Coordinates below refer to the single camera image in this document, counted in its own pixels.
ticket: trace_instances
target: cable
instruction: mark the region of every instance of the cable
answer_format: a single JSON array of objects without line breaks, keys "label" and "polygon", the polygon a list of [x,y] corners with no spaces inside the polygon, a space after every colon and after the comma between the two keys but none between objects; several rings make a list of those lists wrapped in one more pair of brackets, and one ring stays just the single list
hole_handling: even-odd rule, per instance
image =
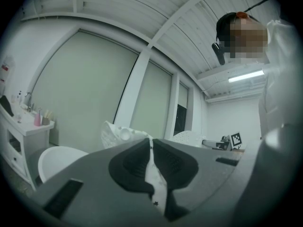
[{"label": "cable", "polygon": [[217,84],[217,83],[220,83],[220,82],[224,82],[224,81],[227,81],[227,80],[217,81],[217,82],[213,83],[208,89],[210,89],[214,84]]},{"label": "cable", "polygon": [[258,3],[255,4],[254,6],[252,6],[252,7],[248,8],[248,9],[246,9],[246,10],[244,11],[244,13],[248,12],[249,10],[253,9],[253,8],[256,7],[256,6],[259,6],[260,4],[262,4],[263,2],[266,2],[266,1],[268,1],[268,0],[262,0],[261,2],[258,2]]}]

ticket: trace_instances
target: white lab coat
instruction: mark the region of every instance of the white lab coat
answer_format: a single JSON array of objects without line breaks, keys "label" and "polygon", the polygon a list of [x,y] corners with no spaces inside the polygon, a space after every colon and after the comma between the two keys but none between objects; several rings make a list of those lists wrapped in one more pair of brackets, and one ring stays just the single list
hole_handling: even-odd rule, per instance
[{"label": "white lab coat", "polygon": [[282,124],[303,122],[303,50],[295,27],[283,20],[267,25],[270,69],[259,101],[261,136]]}]

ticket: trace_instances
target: white cabinet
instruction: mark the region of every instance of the white cabinet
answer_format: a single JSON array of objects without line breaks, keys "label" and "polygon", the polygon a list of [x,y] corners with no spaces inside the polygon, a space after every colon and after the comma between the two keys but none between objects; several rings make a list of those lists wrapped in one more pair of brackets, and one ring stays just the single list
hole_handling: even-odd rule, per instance
[{"label": "white cabinet", "polygon": [[38,160],[49,146],[49,131],[54,122],[37,127],[33,116],[26,111],[22,113],[26,114],[27,120],[18,123],[0,105],[0,153],[12,169],[36,190]]}]

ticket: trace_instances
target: white fabric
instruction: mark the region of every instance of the white fabric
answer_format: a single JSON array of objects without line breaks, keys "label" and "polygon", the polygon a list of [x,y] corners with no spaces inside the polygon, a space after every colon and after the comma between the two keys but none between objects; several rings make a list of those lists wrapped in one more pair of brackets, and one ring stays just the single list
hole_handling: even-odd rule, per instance
[{"label": "white fabric", "polygon": [[144,131],[136,131],[127,127],[117,127],[114,124],[105,121],[101,127],[101,142],[99,148],[105,149],[118,146],[135,140],[143,140],[152,137]]},{"label": "white fabric", "polygon": [[192,131],[183,131],[179,134],[174,135],[169,140],[184,145],[204,148],[202,141],[205,140],[205,136],[194,133]]},{"label": "white fabric", "polygon": [[267,25],[267,57],[271,64],[264,70],[266,85],[259,101],[261,136],[283,123],[298,124],[302,119],[302,82],[300,66],[302,45],[291,24],[270,21]]},{"label": "white fabric", "polygon": [[153,203],[157,202],[155,207],[164,215],[167,198],[167,183],[153,160],[152,139],[150,139],[150,147],[150,161],[146,166],[145,181],[153,186],[155,192],[151,200]]}]

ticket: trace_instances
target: ceiling light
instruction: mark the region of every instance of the ceiling light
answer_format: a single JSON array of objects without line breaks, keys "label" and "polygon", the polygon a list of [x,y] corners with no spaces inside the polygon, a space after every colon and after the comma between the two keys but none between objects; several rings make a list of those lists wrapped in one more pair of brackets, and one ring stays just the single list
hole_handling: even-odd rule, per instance
[{"label": "ceiling light", "polygon": [[253,78],[253,77],[257,77],[257,76],[262,76],[264,75],[263,70],[258,70],[249,74],[245,74],[242,76],[237,76],[237,77],[233,77],[233,78],[228,78],[228,82],[234,82],[234,81],[240,81],[243,79],[247,79],[247,78]]}]

